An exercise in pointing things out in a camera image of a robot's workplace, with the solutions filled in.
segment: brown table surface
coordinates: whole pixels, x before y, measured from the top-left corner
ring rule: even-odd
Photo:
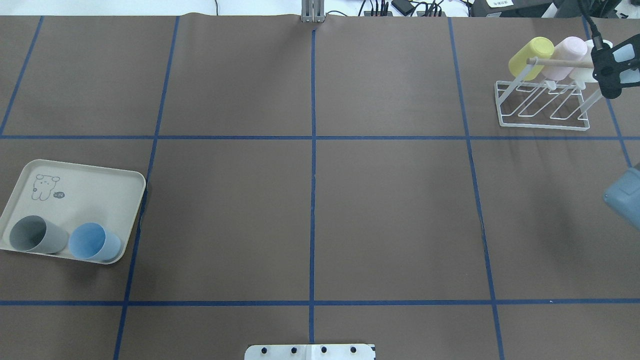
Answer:
[[[0,358],[637,359],[640,233],[602,194],[640,161],[640,92],[586,132],[500,127],[493,84],[535,36],[586,38],[581,19],[1,17],[0,203],[38,158],[136,170],[148,196],[114,265],[0,252]]]

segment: white mounting plate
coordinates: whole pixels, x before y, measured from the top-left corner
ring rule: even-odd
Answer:
[[[500,97],[500,95],[502,94],[502,92],[504,92],[505,88],[507,86],[509,86],[509,84],[511,84],[510,81],[496,81],[495,85],[493,86],[493,93],[495,95],[495,100],[496,100],[495,105],[496,105],[496,110],[498,111],[498,121],[500,122],[500,126],[506,126],[506,127],[533,127],[533,128],[538,128],[538,129],[560,129],[560,130],[576,130],[576,131],[586,131],[586,130],[589,129],[589,118],[588,118],[586,112],[584,112],[583,114],[579,115],[579,118],[578,118],[578,120],[583,121],[583,123],[584,123],[583,126],[564,126],[564,125],[557,125],[557,124],[526,124],[526,123],[520,123],[520,122],[505,122],[503,114],[502,114],[501,104],[499,104],[497,100]],[[538,84],[536,84],[536,83],[522,83],[520,86],[532,87],[533,88],[533,87],[538,86]],[[567,87],[568,87],[568,85],[556,85],[557,89],[564,89],[564,88],[567,88]],[[579,104],[582,104],[584,102],[584,99],[582,98],[582,91],[580,91],[579,89],[576,90],[576,94],[573,94],[571,96],[576,96],[577,99],[578,99]],[[517,115],[514,115],[514,116],[511,116],[509,118],[513,119],[513,118],[517,118],[517,117],[518,117]]]
[[[40,177],[51,180],[47,188],[35,183]],[[103,265],[115,263],[127,248],[146,185],[145,177],[135,171],[33,160],[22,169],[0,217],[0,250],[17,251],[9,243],[11,229],[23,217],[38,215],[69,235],[85,222],[97,222],[120,238],[122,249],[109,262],[76,259],[68,246],[55,254],[29,254]]]
[[[375,360],[376,346],[369,344],[252,345],[244,360]]]

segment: white tray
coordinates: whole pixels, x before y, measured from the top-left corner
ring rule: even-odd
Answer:
[[[39,188],[35,181],[41,176],[53,185]],[[55,254],[31,254],[113,264],[127,248],[146,185],[145,177],[135,171],[33,160],[22,169],[0,217],[0,249],[17,251],[9,243],[9,234],[15,223],[28,215],[41,216],[69,235],[85,222],[97,222],[123,243],[120,254],[108,263],[76,259],[68,246]]]

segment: cup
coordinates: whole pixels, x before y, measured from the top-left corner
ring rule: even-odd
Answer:
[[[67,246],[69,234],[37,215],[20,219],[9,234],[9,243],[18,251],[53,254]]]
[[[119,253],[118,236],[95,222],[80,225],[69,238],[69,251],[76,259],[109,261]]]

